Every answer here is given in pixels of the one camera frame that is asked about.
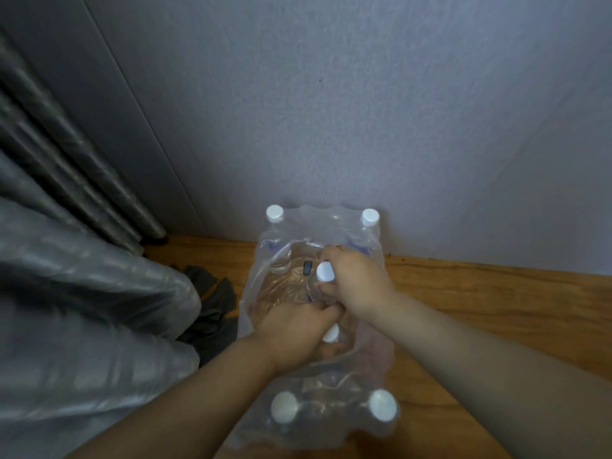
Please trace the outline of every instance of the curtain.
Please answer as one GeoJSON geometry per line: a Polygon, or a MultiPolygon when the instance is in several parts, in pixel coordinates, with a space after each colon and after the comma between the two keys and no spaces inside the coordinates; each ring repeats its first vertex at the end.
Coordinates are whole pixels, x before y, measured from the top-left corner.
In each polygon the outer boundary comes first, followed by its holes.
{"type": "Polygon", "coordinates": [[[193,373],[164,228],[0,35],[0,456],[63,457],[193,373]]]}

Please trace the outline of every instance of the floor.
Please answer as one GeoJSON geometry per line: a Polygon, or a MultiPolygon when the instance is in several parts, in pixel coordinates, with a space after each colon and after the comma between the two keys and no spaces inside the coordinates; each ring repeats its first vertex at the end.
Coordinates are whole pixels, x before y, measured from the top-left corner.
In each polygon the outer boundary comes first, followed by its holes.
{"type": "MultiPolygon", "coordinates": [[[[203,266],[238,296],[255,244],[172,236],[149,259],[203,266]]],[[[612,277],[387,256],[396,287],[457,319],[523,343],[612,381],[612,277]]],[[[221,458],[507,458],[501,446],[401,348],[387,374],[402,418],[385,440],[354,433],[336,450],[257,446],[221,458]]]]}

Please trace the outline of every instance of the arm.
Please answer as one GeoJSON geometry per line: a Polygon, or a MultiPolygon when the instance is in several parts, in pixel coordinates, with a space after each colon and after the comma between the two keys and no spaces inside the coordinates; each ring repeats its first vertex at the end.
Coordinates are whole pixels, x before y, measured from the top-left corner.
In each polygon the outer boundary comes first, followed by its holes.
{"type": "Polygon", "coordinates": [[[516,457],[612,457],[612,384],[406,295],[356,251],[328,246],[320,284],[430,372],[516,457]]]}
{"type": "Polygon", "coordinates": [[[306,363],[315,350],[335,352],[321,339],[343,312],[340,305],[316,303],[273,308],[254,333],[69,458],[213,457],[273,378],[306,363]]]}

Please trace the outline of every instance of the person's left hand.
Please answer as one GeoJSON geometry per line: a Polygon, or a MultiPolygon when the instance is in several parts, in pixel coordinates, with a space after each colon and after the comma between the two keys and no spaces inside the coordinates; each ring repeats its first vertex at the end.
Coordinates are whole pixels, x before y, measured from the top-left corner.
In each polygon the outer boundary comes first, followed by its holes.
{"type": "Polygon", "coordinates": [[[323,343],[322,339],[344,312],[340,303],[276,306],[250,337],[262,345],[280,375],[308,361],[342,352],[342,343],[323,343]]]}

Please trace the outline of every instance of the pack of water bottles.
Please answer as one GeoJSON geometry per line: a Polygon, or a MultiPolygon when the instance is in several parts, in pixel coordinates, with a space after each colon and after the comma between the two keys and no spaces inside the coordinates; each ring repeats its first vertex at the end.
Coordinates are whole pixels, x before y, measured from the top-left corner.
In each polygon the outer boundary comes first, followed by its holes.
{"type": "MultiPolygon", "coordinates": [[[[315,281],[333,280],[327,244],[347,245],[384,267],[376,210],[270,206],[255,263],[240,301],[238,337],[257,328],[274,306],[320,301],[315,281]]],[[[383,387],[393,364],[393,344],[346,313],[324,338],[340,354],[312,362],[271,382],[238,422],[226,444],[242,448],[268,441],[284,448],[334,448],[355,430],[392,433],[400,412],[383,387]]]]}

